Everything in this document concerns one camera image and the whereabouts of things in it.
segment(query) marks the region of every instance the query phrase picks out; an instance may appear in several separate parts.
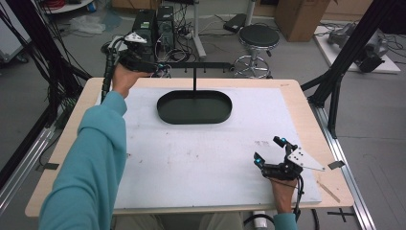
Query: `hand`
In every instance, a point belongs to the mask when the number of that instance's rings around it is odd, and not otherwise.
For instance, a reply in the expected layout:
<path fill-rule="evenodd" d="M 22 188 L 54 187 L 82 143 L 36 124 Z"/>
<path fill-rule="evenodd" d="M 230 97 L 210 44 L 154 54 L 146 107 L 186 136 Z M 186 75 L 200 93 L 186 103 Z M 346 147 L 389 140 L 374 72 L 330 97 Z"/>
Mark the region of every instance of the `hand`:
<path fill-rule="evenodd" d="M 275 205 L 278 214 L 292 212 L 292 196 L 296 189 L 297 179 L 279 180 L 270 178 L 272 191 L 274 193 Z"/>
<path fill-rule="evenodd" d="M 120 93 L 123 98 L 126 98 L 129 89 L 137 82 L 138 78 L 149 76 L 149 73 L 130 71 L 118 63 L 113 76 L 113 90 Z"/>

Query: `person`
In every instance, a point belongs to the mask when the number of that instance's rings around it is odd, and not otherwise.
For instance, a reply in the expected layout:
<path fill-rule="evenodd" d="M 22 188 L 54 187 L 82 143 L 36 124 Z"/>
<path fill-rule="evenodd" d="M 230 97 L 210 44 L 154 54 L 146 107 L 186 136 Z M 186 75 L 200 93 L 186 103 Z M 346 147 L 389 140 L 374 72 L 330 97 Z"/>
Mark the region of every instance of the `person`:
<path fill-rule="evenodd" d="M 42 204 L 39 229 L 110 229 L 126 159 L 124 99 L 137 79 L 147 76 L 150 74 L 129 71 L 120 63 L 116 66 L 112 91 L 102 104 L 83 115 L 78 137 Z M 271 183 L 278 210 L 276 229 L 297 229 L 291 213 L 296 181 Z M 215 218 L 209 218 L 209 224 Z"/>

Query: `long sleeve shirt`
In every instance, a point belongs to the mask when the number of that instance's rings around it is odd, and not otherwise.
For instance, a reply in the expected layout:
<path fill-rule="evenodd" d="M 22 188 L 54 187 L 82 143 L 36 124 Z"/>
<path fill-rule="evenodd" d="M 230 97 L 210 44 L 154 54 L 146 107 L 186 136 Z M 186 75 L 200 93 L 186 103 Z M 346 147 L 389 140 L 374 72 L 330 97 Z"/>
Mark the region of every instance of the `long sleeve shirt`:
<path fill-rule="evenodd" d="M 39 229 L 110 229 L 126 159 L 125 112 L 124 99 L 115 91 L 85 112 L 78 137 L 42 205 Z M 274 219 L 277 230 L 297 229 L 293 214 Z"/>

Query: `black stool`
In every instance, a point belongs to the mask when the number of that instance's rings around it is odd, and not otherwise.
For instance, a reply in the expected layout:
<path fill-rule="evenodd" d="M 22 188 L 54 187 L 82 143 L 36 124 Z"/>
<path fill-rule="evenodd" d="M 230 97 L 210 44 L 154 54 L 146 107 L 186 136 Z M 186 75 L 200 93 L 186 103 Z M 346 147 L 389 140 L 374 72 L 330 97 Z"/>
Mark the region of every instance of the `black stool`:
<path fill-rule="evenodd" d="M 236 68 L 235 76 L 242 75 L 246 78 L 267 78 L 271 79 L 271 70 L 268 63 L 258 57 L 260 51 L 265 50 L 271 57 L 271 50 L 279 42 L 279 35 L 276 31 L 263 25 L 249 25 L 239 31 L 239 41 L 251 51 L 251 56 L 243 56 L 234 62 Z M 258 66 L 259 61 L 265 67 Z"/>

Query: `gray floor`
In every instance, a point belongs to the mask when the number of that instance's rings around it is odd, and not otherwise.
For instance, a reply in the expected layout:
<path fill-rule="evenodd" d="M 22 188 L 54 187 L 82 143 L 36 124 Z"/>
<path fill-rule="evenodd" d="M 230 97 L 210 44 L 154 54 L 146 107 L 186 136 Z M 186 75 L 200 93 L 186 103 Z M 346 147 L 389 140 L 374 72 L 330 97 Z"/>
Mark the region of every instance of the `gray floor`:
<path fill-rule="evenodd" d="M 56 18 L 65 23 L 70 18 L 88 13 L 86 10 L 64 13 Z M 93 15 L 101 18 L 113 16 L 111 12 L 100 9 Z M 131 20 L 110 20 L 108 31 L 98 35 L 73 33 L 63 37 L 67 49 L 83 68 L 95 77 L 102 77 L 105 56 L 101 46 L 114 35 L 126 34 Z M 216 17 L 201 18 L 201 28 Z M 264 22 L 275 26 L 272 19 L 255 18 L 254 22 Z M 218 28 L 221 23 L 213 23 L 209 28 Z M 301 43 L 289 43 L 281 36 L 279 46 L 272 57 L 264 58 L 272 68 L 275 79 L 294 79 L 299 83 L 310 81 L 328 69 L 321 51 L 314 40 Z M 233 62 L 245 51 L 237 36 L 201 37 L 208 54 L 206 61 Z M 397 38 L 406 45 L 406 39 Z M 392 60 L 406 62 L 404 57 L 388 53 Z M 341 97 L 337 118 L 337 135 L 341 147 L 349 161 L 357 185 L 371 212 L 376 229 L 403 229 L 406 226 L 406 196 L 403 189 L 406 182 L 406 66 L 398 64 L 401 73 L 360 74 L 347 72 L 342 82 Z M 210 70 L 198 73 L 200 78 L 231 78 L 232 73 Z M 173 78 L 189 78 L 192 71 L 172 72 Z M 314 89 L 305 92 L 311 95 Z M 40 77 L 32 62 L 21 64 L 12 62 L 0 69 L 0 167 L 3 167 L 20 142 L 33 126 L 47 105 L 47 83 Z M 34 190 L 41 173 L 32 171 L 23 186 L 17 192 L 8 209 L 0 217 L 1 229 L 35 229 L 37 220 L 27 218 L 24 209 Z M 338 209 L 318 209 L 321 229 L 360 229 L 356 218 L 328 215 L 327 212 L 339 212 Z M 351 208 L 343 212 L 352 213 Z M 299 220 L 300 229 L 314 229 L 314 220 L 310 210 L 303 210 Z"/>

